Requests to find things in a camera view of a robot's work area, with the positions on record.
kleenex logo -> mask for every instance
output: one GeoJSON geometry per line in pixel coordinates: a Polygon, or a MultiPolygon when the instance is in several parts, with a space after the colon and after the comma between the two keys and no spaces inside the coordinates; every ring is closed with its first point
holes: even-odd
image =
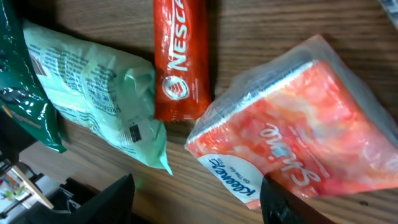
{"type": "MultiPolygon", "coordinates": [[[[246,196],[250,196],[256,192],[256,190],[252,190],[249,187],[246,187],[236,179],[234,179],[231,174],[227,171],[228,168],[224,165],[221,159],[209,159],[210,163],[212,163],[212,167],[214,172],[218,174],[218,178],[224,182],[224,184],[228,184],[231,187],[231,190],[234,192],[238,192],[244,194],[246,196]]],[[[233,167],[230,167],[231,173],[235,174],[238,179],[242,179],[245,183],[250,183],[249,180],[245,179],[240,175],[233,167]]]]}

barcode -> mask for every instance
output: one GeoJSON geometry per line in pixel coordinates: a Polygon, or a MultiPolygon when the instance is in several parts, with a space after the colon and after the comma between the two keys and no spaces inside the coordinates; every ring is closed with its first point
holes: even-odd
{"type": "Polygon", "coordinates": [[[33,69],[35,70],[36,75],[44,75],[47,76],[47,74],[45,73],[42,64],[31,54],[29,54],[30,59],[32,61],[32,65],[33,65],[33,69]]]}
{"type": "Polygon", "coordinates": [[[131,134],[132,141],[134,143],[138,142],[138,141],[140,141],[142,139],[141,138],[141,133],[139,132],[137,124],[130,127],[130,134],[131,134]]]}

black object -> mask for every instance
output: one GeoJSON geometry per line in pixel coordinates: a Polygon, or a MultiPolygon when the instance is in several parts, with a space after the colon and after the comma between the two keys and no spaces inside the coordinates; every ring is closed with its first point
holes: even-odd
{"type": "Polygon", "coordinates": [[[70,201],[77,205],[84,205],[100,193],[99,190],[93,191],[93,189],[89,189],[87,186],[71,178],[67,179],[66,184],[61,184],[60,188],[69,196],[70,201]]]}
{"type": "Polygon", "coordinates": [[[0,176],[19,160],[19,153],[36,140],[0,109],[0,176]]]}
{"type": "Polygon", "coordinates": [[[131,208],[134,198],[134,181],[132,175],[122,177],[107,189],[93,197],[80,208],[70,214],[61,213],[70,209],[70,196],[59,191],[56,197],[51,197],[55,210],[49,210],[44,205],[32,209],[13,224],[127,224],[132,222],[131,208]]]}
{"type": "Polygon", "coordinates": [[[264,224],[334,224],[270,178],[263,178],[260,203],[264,224]]]}

nescafe logo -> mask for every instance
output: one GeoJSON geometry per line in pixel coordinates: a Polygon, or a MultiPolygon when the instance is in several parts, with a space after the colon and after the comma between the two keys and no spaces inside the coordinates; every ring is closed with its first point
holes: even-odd
{"type": "Polygon", "coordinates": [[[163,92],[172,100],[182,100],[189,96],[187,83],[180,77],[169,76],[163,80],[163,92]]]}

dark green plastic bag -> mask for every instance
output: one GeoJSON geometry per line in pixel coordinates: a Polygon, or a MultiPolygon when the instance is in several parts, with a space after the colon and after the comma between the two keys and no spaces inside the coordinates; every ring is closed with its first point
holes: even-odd
{"type": "Polygon", "coordinates": [[[35,76],[21,22],[8,0],[0,3],[0,106],[37,140],[65,152],[55,109],[35,76]]]}

